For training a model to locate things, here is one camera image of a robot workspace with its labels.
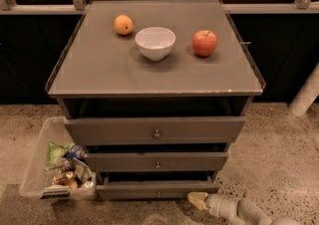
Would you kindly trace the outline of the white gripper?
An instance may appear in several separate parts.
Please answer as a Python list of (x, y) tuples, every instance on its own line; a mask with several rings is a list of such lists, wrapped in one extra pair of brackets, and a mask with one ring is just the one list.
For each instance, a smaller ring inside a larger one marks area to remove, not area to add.
[(189, 192), (188, 201), (199, 210), (208, 210), (208, 213), (217, 218), (237, 218), (237, 203), (217, 194), (206, 192)]

